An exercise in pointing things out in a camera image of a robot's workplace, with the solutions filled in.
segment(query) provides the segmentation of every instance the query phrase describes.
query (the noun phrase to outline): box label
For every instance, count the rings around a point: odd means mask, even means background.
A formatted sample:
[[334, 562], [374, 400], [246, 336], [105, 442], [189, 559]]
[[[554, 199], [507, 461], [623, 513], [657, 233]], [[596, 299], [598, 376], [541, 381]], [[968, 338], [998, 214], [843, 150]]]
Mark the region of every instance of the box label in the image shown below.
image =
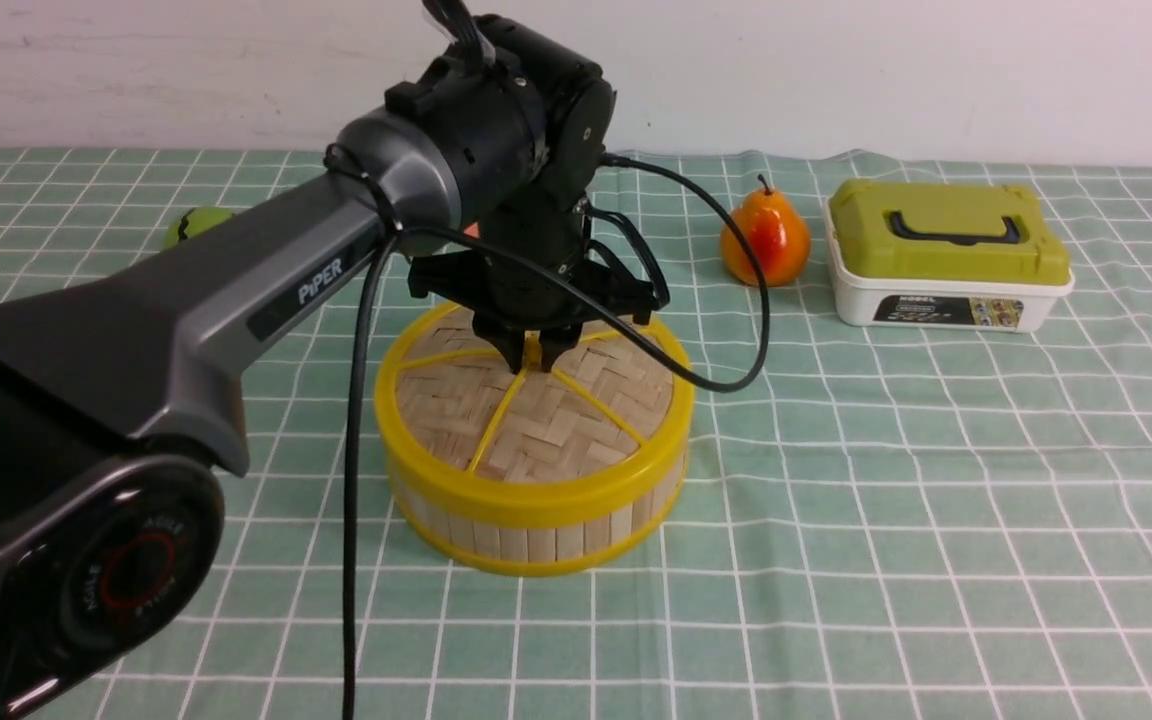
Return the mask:
[[1020, 325], [1020, 314], [1024, 309], [1023, 301], [1002, 300], [1002, 297], [888, 295], [879, 302], [874, 320], [1015, 328]]

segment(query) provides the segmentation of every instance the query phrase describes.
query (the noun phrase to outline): bamboo steamer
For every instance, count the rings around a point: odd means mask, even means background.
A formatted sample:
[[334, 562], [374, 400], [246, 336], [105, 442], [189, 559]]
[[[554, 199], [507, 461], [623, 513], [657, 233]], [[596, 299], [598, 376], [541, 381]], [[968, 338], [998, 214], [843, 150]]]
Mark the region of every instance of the bamboo steamer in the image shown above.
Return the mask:
[[[528, 338], [514, 374], [471, 320], [434, 306], [376, 376], [389, 484], [411, 528], [506, 575], [578, 571], [643, 541], [682, 488], [695, 387], [602, 323], [550, 373]], [[658, 319], [639, 332], [687, 365]]]

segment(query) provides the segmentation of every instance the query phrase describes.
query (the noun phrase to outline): white wall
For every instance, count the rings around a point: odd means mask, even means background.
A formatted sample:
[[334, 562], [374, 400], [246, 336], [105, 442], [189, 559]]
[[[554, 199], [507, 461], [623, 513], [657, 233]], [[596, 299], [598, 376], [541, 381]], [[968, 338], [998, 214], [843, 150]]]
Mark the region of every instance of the white wall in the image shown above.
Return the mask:
[[[1152, 164], [1152, 0], [473, 0], [600, 61], [609, 145]], [[0, 0], [0, 146], [319, 149], [417, 0]]]

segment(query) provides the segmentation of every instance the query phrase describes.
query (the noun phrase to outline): green checkered tablecloth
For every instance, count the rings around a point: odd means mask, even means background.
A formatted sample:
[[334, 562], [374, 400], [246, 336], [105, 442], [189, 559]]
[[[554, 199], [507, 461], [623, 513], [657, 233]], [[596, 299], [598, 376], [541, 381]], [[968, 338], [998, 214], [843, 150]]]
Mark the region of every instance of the green checkered tablecloth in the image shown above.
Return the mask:
[[[630, 555], [571, 577], [449, 564], [366, 477], [359, 717], [1152, 717], [1152, 168], [646, 159], [728, 205], [768, 172], [812, 225], [805, 275], [773, 291], [763, 379], [700, 393], [677, 509]], [[0, 150], [0, 300], [123, 268], [180, 211], [245, 209], [319, 172], [314, 152]], [[1036, 336], [842, 324], [819, 207], [858, 174], [1029, 183], [1068, 242], [1074, 295]], [[634, 172], [600, 174], [594, 202], [652, 243], [673, 282], [664, 319], [699, 370], [742, 372], [758, 306], [723, 273], [718, 220]], [[403, 272], [389, 267], [377, 359], [431, 302], [407, 297]], [[252, 472], [223, 478], [206, 586], [41, 717], [338, 713], [357, 291], [247, 373]], [[370, 418], [366, 433], [376, 469]]]

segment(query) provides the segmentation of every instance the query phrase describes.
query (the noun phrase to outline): red ring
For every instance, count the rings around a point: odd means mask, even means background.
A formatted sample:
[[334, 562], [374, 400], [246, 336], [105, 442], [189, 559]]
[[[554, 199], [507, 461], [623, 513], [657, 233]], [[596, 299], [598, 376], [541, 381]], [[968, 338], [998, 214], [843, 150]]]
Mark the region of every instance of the red ring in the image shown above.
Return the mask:
[[[113, 597], [109, 597], [109, 576], [113, 574], [113, 570], [118, 568], [119, 561], [123, 560], [123, 555], [127, 555], [128, 551], [131, 551], [134, 547], [141, 546], [141, 544], [146, 541], [159, 541], [162, 543], [166, 548], [168, 548], [168, 561], [165, 562], [162, 567], [162, 573], [159, 575], [159, 578], [154, 579], [154, 585], [151, 585], [150, 591], [147, 591], [145, 594], [134, 598], [134, 600], [131, 601], [121, 602], [114, 600]], [[105, 571], [101, 573], [100, 577], [101, 601], [105, 601], [106, 606], [113, 607], [113, 609], [116, 611], [130, 611], [132, 609], [132, 607], [136, 607], [137, 605], [141, 605], [142, 602], [150, 600], [151, 597], [154, 597], [156, 593], [159, 592], [160, 589], [162, 589], [162, 585], [166, 584], [166, 582], [168, 582], [168, 578], [172, 577], [172, 571], [174, 569], [175, 569], [175, 543], [172, 541], [172, 537], [169, 537], [167, 533], [164, 532], [142, 533], [141, 536], [132, 538], [132, 541], [124, 544], [123, 547], [118, 548], [118, 552], [114, 553], [114, 556], [109, 558], [109, 562], [105, 566]]]

